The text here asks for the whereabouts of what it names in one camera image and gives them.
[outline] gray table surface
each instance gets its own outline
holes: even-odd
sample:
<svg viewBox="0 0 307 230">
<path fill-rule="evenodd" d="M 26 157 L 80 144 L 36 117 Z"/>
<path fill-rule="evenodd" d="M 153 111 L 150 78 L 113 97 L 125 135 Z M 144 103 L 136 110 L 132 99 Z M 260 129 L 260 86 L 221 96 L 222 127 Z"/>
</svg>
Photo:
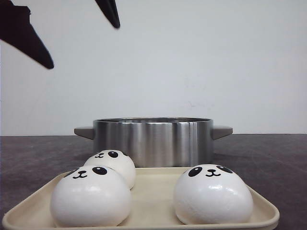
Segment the gray table surface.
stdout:
<svg viewBox="0 0 307 230">
<path fill-rule="evenodd" d="M 277 230 L 307 229 L 307 135 L 237 134 L 214 141 L 224 165 L 280 211 Z M 56 175 L 92 155 L 77 136 L 1 137 L 0 217 Z"/>
</svg>

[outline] panda eye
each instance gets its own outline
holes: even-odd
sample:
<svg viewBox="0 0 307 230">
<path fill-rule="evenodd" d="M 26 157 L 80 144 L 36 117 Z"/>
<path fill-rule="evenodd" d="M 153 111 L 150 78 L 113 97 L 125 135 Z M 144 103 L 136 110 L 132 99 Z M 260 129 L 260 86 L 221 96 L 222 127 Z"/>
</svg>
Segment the panda eye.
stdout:
<svg viewBox="0 0 307 230">
<path fill-rule="evenodd" d="M 109 154 L 110 157 L 113 157 L 113 158 L 118 157 L 118 153 L 114 152 L 114 151 L 108 152 L 108 154 Z"/>
<path fill-rule="evenodd" d="M 98 174 L 98 175 L 106 175 L 107 171 L 103 167 L 94 167 L 92 168 L 93 172 Z"/>
<path fill-rule="evenodd" d="M 73 174 L 73 173 L 74 173 L 75 171 L 77 171 L 78 169 L 79 169 L 79 168 L 70 171 L 69 173 L 67 173 L 67 174 L 64 176 L 64 178 L 67 177 L 67 176 L 69 176 L 69 175 L 71 175 L 71 174 Z"/>
<path fill-rule="evenodd" d="M 189 176 L 193 177 L 198 175 L 202 171 L 202 167 L 196 167 L 189 172 Z"/>
<path fill-rule="evenodd" d="M 224 171 L 224 172 L 226 172 L 226 173 L 232 173 L 232 171 L 230 169 L 228 169 L 228 168 L 226 168 L 224 166 L 219 166 L 218 165 L 217 168 L 222 170 L 222 171 Z"/>
</svg>

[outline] plastic tray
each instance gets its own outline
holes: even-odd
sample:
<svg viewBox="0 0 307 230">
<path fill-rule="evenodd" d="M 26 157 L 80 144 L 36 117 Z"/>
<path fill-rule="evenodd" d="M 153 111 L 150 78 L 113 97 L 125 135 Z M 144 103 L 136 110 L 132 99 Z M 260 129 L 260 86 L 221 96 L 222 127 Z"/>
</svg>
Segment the plastic tray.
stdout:
<svg viewBox="0 0 307 230">
<path fill-rule="evenodd" d="M 116 227 L 57 228 L 66 230 L 201 230 L 245 229 L 272 230 L 279 220 L 278 209 L 249 188 L 254 201 L 250 220 L 239 224 L 184 225 L 172 206 L 173 189 L 178 177 L 188 168 L 138 168 L 135 186 L 132 188 L 133 205 L 130 215 Z M 54 230 L 50 211 L 51 193 L 61 174 L 11 209 L 3 218 L 7 230 Z"/>
</svg>

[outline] pot handle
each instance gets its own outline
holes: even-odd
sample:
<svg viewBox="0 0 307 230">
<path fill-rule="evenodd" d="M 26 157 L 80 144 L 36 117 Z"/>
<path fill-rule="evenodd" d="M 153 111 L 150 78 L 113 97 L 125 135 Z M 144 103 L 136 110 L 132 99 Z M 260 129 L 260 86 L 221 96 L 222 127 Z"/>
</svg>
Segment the pot handle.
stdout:
<svg viewBox="0 0 307 230">
<path fill-rule="evenodd" d="M 216 140 L 232 134 L 233 129 L 229 126 L 213 126 L 212 139 Z"/>
<path fill-rule="evenodd" d="M 91 126 L 75 128 L 73 132 L 80 137 L 94 139 L 94 129 Z"/>
</svg>

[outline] stainless steel pot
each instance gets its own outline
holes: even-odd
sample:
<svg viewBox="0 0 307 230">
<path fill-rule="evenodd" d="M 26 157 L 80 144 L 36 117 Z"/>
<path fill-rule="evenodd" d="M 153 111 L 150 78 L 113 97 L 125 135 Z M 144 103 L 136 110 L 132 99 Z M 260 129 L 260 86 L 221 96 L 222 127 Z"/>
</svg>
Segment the stainless steel pot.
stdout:
<svg viewBox="0 0 307 230">
<path fill-rule="evenodd" d="M 94 140 L 94 153 L 120 150 L 136 167 L 189 167 L 213 160 L 213 140 L 232 134 L 207 118 L 112 118 L 75 128 L 78 136 Z"/>
</svg>

